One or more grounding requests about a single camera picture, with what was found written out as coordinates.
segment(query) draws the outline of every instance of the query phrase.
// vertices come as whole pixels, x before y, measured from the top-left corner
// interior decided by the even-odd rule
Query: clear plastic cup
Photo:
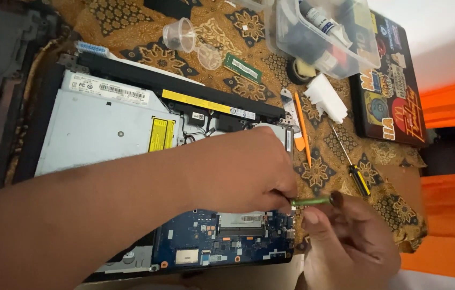
[[[195,48],[196,35],[193,25],[187,18],[165,25],[163,27],[163,43],[169,49],[181,50],[186,53]]]

